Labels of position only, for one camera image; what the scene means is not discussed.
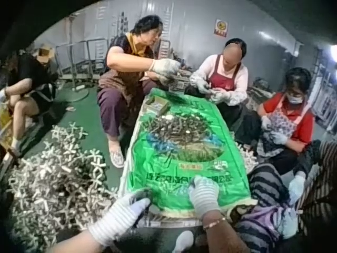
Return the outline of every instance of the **hand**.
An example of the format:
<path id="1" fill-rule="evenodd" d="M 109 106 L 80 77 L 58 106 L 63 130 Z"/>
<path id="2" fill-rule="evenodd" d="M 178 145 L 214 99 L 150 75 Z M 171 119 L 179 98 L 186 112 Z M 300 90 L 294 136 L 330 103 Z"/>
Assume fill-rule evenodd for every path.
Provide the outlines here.
<path id="1" fill-rule="evenodd" d="M 153 60 L 149 71 L 153 71 L 159 75 L 171 76 L 177 74 L 180 66 L 180 62 L 172 59 Z"/>
<path id="2" fill-rule="evenodd" d="M 270 121 L 270 119 L 268 118 L 268 116 L 267 115 L 262 116 L 261 117 L 261 121 L 262 121 L 261 128 L 264 131 L 269 131 L 271 129 L 271 127 L 272 127 L 272 122 Z"/>
<path id="3" fill-rule="evenodd" d="M 299 221 L 294 208 L 279 208 L 272 216 L 272 222 L 283 239 L 289 239 L 297 232 Z"/>
<path id="4" fill-rule="evenodd" d="M 167 78 L 166 76 L 163 76 L 163 75 L 157 74 L 156 77 L 158 78 L 160 83 L 163 84 L 164 86 L 168 86 L 168 84 L 173 82 L 173 79 Z"/>
<path id="5" fill-rule="evenodd" d="M 101 220 L 88 228 L 95 240 L 103 246 L 109 246 L 126 233 L 150 205 L 147 193 L 146 189 L 140 189 L 118 199 Z"/>
<path id="6" fill-rule="evenodd" d="M 0 90 L 0 103 L 4 103 L 6 101 L 7 97 L 5 94 L 5 88 Z"/>
<path id="7" fill-rule="evenodd" d="M 273 142 L 278 145 L 285 145 L 286 142 L 288 141 L 287 136 L 285 136 L 283 133 L 275 132 L 275 131 L 271 132 L 271 138 Z"/>
<path id="8" fill-rule="evenodd" d="M 202 219 L 209 211 L 220 211 L 217 202 L 219 186 L 213 180 L 202 176 L 195 176 L 189 187 L 189 195 L 198 218 Z"/>
<path id="9" fill-rule="evenodd" d="M 289 204 L 294 205 L 304 193 L 305 174 L 299 172 L 289 184 Z"/>
<path id="10" fill-rule="evenodd" d="M 210 84 L 206 81 L 206 76 L 201 72 L 194 72 L 190 76 L 190 83 L 191 86 L 198 88 L 199 92 L 202 94 L 209 94 L 210 93 Z"/>
<path id="11" fill-rule="evenodd" d="M 222 88 L 211 89 L 211 94 L 210 101 L 214 104 L 220 104 L 231 97 L 230 93 Z"/>

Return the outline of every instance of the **dark hair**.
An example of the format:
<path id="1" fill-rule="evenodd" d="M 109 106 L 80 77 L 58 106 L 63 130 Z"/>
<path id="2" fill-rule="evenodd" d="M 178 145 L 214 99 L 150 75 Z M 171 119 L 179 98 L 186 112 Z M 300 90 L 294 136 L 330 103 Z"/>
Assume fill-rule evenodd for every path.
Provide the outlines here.
<path id="1" fill-rule="evenodd" d="M 288 70 L 285 74 L 285 85 L 291 87 L 295 83 L 302 92 L 307 92 L 311 83 L 310 72 L 302 67 L 294 67 Z"/>
<path id="2" fill-rule="evenodd" d="M 229 44 L 237 44 L 241 48 L 241 59 L 243 59 L 246 56 L 247 53 L 247 44 L 240 38 L 232 38 L 229 41 L 226 42 L 225 47 L 227 47 Z"/>
<path id="3" fill-rule="evenodd" d="M 162 26 L 163 22 L 161 21 L 160 17 L 157 15 L 148 15 L 142 17 L 138 20 L 131 30 L 131 33 L 135 35 L 141 35 L 142 33 L 146 33 L 152 29 L 157 29 L 159 26 Z"/>

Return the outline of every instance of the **ceiling light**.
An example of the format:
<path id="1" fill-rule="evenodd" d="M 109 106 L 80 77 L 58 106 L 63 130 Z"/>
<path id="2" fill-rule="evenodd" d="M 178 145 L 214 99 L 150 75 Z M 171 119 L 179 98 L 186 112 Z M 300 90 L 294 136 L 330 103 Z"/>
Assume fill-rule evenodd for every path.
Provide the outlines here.
<path id="1" fill-rule="evenodd" d="M 335 62 L 337 62 L 337 45 L 333 45 L 330 47 L 331 57 Z"/>

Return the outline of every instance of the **small box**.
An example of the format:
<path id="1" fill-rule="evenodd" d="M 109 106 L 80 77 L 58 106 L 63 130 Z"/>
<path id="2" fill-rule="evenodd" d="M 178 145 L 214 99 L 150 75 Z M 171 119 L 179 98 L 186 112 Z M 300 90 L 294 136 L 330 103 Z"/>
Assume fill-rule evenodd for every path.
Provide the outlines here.
<path id="1" fill-rule="evenodd" d="M 151 112 L 156 115 L 164 114 L 169 108 L 169 101 L 160 96 L 151 96 L 144 105 L 145 112 Z"/>
<path id="2" fill-rule="evenodd" d="M 40 47 L 34 54 L 34 57 L 43 65 L 47 64 L 55 56 L 55 50 L 49 46 Z"/>

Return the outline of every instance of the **bracelet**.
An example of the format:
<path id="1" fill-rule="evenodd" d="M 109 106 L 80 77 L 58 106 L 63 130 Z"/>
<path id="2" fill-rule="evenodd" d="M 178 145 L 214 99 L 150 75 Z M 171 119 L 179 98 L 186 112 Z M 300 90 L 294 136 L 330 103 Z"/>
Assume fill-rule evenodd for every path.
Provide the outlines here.
<path id="1" fill-rule="evenodd" d="M 219 220 L 217 220 L 217 221 L 215 221 L 215 222 L 212 222 L 212 223 L 210 223 L 210 224 L 204 226 L 204 230 L 208 230 L 208 229 L 210 229 L 210 228 L 213 228 L 214 226 L 218 225 L 221 221 L 225 221 L 225 220 L 226 220 L 226 218 L 225 218 L 225 217 L 222 217 L 222 218 L 220 218 Z"/>

